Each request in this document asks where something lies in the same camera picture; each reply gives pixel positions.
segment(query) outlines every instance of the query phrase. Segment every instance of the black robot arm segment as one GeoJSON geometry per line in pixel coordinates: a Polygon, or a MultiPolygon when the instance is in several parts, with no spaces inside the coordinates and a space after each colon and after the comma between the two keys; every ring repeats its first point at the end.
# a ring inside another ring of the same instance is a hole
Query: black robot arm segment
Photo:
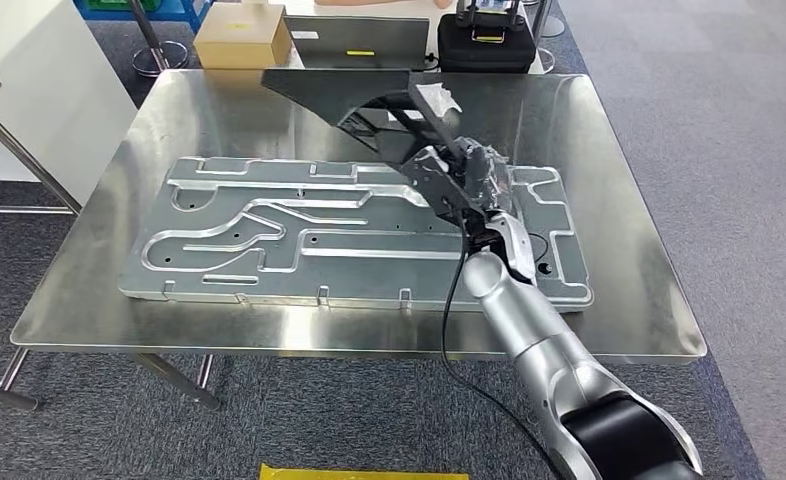
{"type": "Polygon", "coordinates": [[[262,83],[373,150],[438,217],[457,225],[460,212],[473,228],[484,225],[484,212],[464,191],[466,144],[452,138],[408,71],[270,69],[262,83]],[[325,94],[312,85],[325,85],[325,94]]]}

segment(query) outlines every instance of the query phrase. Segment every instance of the silver robot arm segment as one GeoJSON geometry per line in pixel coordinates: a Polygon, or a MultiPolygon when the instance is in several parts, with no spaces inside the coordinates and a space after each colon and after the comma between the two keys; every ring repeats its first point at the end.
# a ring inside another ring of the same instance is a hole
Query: silver robot arm segment
{"type": "Polygon", "coordinates": [[[486,225],[504,256],[484,249],[464,264],[466,288],[514,363],[558,469],[578,479],[701,478],[699,454],[667,412],[603,367],[534,285],[522,224],[507,214],[486,225]]]}
{"type": "Polygon", "coordinates": [[[506,207],[477,201],[466,189],[468,173],[484,166],[483,148],[452,135],[409,72],[270,69],[262,83],[375,152],[435,215],[461,228],[471,254],[464,283],[522,377],[563,475],[701,478],[699,455],[684,429],[599,364],[537,289],[525,227],[506,207]],[[319,95],[316,85],[334,91],[319,95]],[[411,110],[422,118],[411,118],[411,110]],[[399,125],[373,121],[373,111],[399,125]]]}

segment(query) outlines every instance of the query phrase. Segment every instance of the black bag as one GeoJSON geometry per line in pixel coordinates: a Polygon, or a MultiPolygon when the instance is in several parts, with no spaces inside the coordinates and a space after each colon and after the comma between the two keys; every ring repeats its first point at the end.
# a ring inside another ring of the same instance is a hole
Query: black bag
{"type": "Polygon", "coordinates": [[[440,19],[437,49],[442,72],[527,73],[537,53],[527,27],[519,31],[461,28],[451,13],[440,19]],[[473,40],[473,32],[497,39],[504,36],[504,40],[502,43],[479,42],[473,40]]]}

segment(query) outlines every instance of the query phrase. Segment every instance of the yellow label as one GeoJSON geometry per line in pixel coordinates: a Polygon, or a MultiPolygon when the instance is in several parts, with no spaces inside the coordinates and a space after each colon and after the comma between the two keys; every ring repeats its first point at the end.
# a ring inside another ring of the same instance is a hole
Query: yellow label
{"type": "Polygon", "coordinates": [[[465,473],[348,472],[270,468],[261,464],[260,480],[469,480],[465,473]]]}

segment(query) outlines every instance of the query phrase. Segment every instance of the stainless steel table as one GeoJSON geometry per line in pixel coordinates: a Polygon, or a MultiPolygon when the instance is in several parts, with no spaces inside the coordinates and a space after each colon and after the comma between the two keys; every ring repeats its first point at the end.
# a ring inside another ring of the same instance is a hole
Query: stainless steel table
{"type": "MultiPolygon", "coordinates": [[[[423,74],[463,108],[461,134],[563,175],[595,294],[567,321],[599,358],[689,362],[705,341],[586,76],[423,74]]],[[[258,72],[166,71],[11,334],[33,350],[128,352],[176,386],[164,352],[436,355],[440,315],[133,300],[117,276],[162,179],[185,155],[366,161],[370,152],[260,86],[258,72]]],[[[480,314],[453,314],[456,358],[498,358],[480,314]]],[[[205,358],[209,368],[209,359],[205,358]]],[[[201,375],[207,376],[204,368],[201,375]]]]}

